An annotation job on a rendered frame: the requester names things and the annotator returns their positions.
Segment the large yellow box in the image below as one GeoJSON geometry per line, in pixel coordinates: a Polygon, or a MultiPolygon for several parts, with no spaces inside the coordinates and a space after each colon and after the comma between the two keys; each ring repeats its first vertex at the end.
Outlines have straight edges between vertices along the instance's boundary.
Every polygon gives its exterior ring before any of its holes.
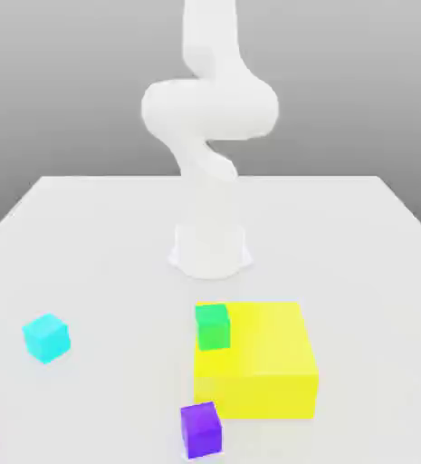
{"type": "Polygon", "coordinates": [[[220,418],[308,420],[319,370],[301,307],[294,302],[227,302],[228,348],[194,355],[194,402],[220,418]]]}

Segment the small cyan cube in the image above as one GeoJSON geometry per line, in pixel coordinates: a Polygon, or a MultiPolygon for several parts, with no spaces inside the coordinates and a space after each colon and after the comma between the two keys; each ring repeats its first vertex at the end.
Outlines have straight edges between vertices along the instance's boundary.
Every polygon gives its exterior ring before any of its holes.
{"type": "Polygon", "coordinates": [[[68,325],[53,314],[44,314],[22,328],[26,349],[47,364],[71,349],[68,325]]]}

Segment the small green cube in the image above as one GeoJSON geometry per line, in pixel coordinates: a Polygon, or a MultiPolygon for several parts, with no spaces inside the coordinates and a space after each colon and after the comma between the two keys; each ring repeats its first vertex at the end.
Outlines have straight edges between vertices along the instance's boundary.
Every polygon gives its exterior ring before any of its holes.
{"type": "Polygon", "coordinates": [[[196,331],[200,351],[229,348],[231,345],[231,320],[226,305],[197,305],[196,331]]]}

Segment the small purple cube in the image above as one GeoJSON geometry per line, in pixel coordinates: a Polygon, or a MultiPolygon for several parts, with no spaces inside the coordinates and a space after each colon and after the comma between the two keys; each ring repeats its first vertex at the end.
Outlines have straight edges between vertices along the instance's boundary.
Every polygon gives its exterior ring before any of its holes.
{"type": "Polygon", "coordinates": [[[223,429],[212,401],[183,407],[180,410],[180,419],[188,459],[222,451],[223,429]]]}

